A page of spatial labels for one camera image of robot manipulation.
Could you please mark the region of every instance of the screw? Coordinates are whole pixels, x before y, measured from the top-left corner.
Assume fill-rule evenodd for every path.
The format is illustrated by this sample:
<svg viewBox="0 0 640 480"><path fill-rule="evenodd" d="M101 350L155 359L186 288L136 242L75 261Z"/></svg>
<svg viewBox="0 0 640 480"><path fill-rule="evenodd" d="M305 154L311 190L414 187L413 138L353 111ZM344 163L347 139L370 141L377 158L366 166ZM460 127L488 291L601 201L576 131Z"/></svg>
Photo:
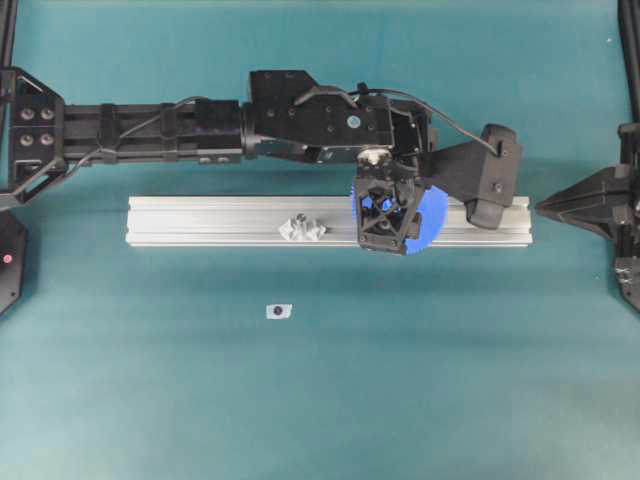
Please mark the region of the screw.
<svg viewBox="0 0 640 480"><path fill-rule="evenodd" d="M350 128L358 128L361 124L360 117L357 115L350 115L347 118L347 125L349 125Z"/></svg>
<svg viewBox="0 0 640 480"><path fill-rule="evenodd" d="M51 135L50 133L43 133L40 136L40 143L46 146L52 145L53 140L53 135Z"/></svg>
<svg viewBox="0 0 640 480"><path fill-rule="evenodd" d="M43 120L52 120L54 116L53 110L51 110L50 108L43 108L40 112L40 116Z"/></svg>
<svg viewBox="0 0 640 480"><path fill-rule="evenodd" d="M22 135L20 137L20 145L22 145L23 147L30 147L31 145L33 145L33 136L29 134Z"/></svg>
<svg viewBox="0 0 640 480"><path fill-rule="evenodd" d="M36 112L31 108L25 108L20 112L20 117L22 117L23 120L33 120L33 117L35 116Z"/></svg>

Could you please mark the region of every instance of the aluminum rail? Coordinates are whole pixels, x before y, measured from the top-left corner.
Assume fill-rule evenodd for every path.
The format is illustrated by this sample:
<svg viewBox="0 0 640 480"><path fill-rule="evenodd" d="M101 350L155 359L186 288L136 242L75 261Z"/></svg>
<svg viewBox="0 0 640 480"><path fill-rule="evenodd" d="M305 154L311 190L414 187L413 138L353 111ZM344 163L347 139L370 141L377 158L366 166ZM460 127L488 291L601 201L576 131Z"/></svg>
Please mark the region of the aluminum rail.
<svg viewBox="0 0 640 480"><path fill-rule="evenodd" d="M127 242L135 247L356 247L350 197L130 197ZM464 206L449 201L435 247L526 247L531 244L528 197L515 197L500 228L469 224ZM318 241L285 240L279 227L304 214L327 232Z"/></svg>

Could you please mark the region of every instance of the teal table surface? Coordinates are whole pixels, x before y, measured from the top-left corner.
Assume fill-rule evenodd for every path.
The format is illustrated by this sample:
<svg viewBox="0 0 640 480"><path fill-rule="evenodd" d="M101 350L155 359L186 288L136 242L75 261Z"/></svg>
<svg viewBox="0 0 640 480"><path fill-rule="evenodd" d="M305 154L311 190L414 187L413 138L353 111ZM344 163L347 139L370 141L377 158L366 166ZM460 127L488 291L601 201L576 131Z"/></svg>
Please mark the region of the teal table surface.
<svg viewBox="0 0 640 480"><path fill-rule="evenodd" d="M630 119L615 0L27 0L14 63L70 104L246 99L264 68L403 89L517 130L534 201L616 163ZM599 237L534 217L527 249L410 258L124 241L129 195L342 195L352 174L96 166L17 211L0 478L636 480L640 316Z"/></svg>

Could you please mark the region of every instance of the black cable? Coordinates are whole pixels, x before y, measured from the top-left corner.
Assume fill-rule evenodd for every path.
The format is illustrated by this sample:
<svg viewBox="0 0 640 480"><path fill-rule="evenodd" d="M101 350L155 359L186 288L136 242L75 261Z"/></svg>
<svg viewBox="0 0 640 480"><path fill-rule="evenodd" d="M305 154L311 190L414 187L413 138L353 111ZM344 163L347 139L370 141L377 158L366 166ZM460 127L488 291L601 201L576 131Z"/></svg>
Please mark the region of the black cable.
<svg viewBox="0 0 640 480"><path fill-rule="evenodd" d="M349 95L360 95L362 93L363 92L361 92L361 91L349 92ZM446 123L448 123L453 129L457 130L458 132L460 132L464 136L469 137L470 139L478 142L484 148L486 148L491 153L493 153L496 157L498 156L498 151L489 142L483 140L482 138L480 138L479 136L469 132L468 130L465 130L458 122L456 122L449 115L447 115L446 113L438 110L436 107L428 104L427 102L424 102L424 101L420 100L418 97L414 97L413 95L411 95L409 93L405 93L405 92L402 92L400 90L393 90L393 89L390 89L390 88L367 88L364 91L364 93L382 93L382 94L386 94L386 95L396 95L398 97L407 98L407 99L417 103L418 105L420 105L422 108L424 108L428 112L431 112L431 113L437 115L442 120L444 120Z"/></svg>

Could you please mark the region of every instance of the black mount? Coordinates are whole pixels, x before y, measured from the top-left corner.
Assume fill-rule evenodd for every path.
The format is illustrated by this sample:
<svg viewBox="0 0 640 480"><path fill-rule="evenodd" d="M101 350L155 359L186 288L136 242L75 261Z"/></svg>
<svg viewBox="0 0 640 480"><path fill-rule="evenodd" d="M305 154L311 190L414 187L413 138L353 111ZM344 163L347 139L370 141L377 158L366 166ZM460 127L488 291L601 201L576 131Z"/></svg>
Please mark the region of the black mount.
<svg viewBox="0 0 640 480"><path fill-rule="evenodd" d="M608 167L536 205L540 215L596 233L614 245L623 298L640 310L640 5L619 0L618 24L634 123L618 127L620 164Z"/></svg>

